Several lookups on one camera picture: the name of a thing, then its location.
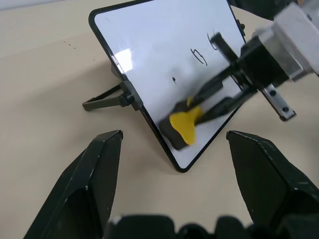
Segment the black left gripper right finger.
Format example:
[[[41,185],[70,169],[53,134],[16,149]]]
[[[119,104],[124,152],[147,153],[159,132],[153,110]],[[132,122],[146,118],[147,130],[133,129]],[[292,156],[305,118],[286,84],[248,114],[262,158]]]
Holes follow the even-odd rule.
[[[319,239],[319,188],[268,139],[240,131],[226,138],[252,239]]]

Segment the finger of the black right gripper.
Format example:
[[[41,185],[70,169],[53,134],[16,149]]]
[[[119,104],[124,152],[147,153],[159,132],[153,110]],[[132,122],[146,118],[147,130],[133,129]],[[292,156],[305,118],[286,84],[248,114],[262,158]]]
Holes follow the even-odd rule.
[[[224,97],[213,108],[207,111],[202,117],[200,117],[196,124],[202,124],[216,118],[229,114],[244,104],[250,97],[252,97],[252,87],[245,87],[240,93],[232,97]]]
[[[179,103],[176,103],[173,109],[174,113],[188,113],[191,112],[191,110],[196,109],[199,107],[202,113],[206,113],[207,111],[204,111],[200,104],[213,95],[215,95],[219,90],[223,88],[223,80],[225,80],[228,77],[233,77],[235,74],[239,72],[239,67],[237,66],[229,66],[216,76],[214,76],[212,79],[210,79],[208,82],[206,82],[199,92],[194,95],[193,97],[187,98],[184,101],[181,101]]]

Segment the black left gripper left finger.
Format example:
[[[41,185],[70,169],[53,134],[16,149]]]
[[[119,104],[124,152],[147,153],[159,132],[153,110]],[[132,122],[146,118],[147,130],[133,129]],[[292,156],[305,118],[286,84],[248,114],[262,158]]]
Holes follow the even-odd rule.
[[[96,136],[62,172],[23,239],[103,239],[123,133]]]

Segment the yellow and black eraser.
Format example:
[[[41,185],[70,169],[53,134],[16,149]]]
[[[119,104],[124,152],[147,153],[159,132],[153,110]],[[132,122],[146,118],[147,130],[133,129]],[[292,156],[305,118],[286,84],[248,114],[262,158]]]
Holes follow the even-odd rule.
[[[159,123],[161,134],[175,150],[182,150],[196,143],[196,122],[204,115],[200,106],[191,107],[192,97],[177,103],[173,111]]]

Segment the black-framed whiteboard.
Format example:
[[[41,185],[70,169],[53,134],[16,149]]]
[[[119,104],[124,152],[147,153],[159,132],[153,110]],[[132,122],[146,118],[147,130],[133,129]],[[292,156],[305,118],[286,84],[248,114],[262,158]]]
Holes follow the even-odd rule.
[[[95,9],[88,21],[120,78],[137,91],[141,113],[174,168],[187,172],[234,112],[199,125],[195,143],[183,150],[172,147],[159,122],[228,66],[209,43],[213,34],[240,54],[245,39],[227,0],[131,1]]]

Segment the black whiteboard stand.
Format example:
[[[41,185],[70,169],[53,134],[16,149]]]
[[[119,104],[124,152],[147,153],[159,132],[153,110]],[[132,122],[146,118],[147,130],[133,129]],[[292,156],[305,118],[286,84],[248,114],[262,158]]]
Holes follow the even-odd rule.
[[[113,64],[111,65],[111,72],[122,81],[102,94],[85,101],[82,104],[84,110],[89,112],[113,106],[124,108],[130,105],[135,111],[141,110],[144,104],[133,84],[129,80],[123,80],[122,75]]]

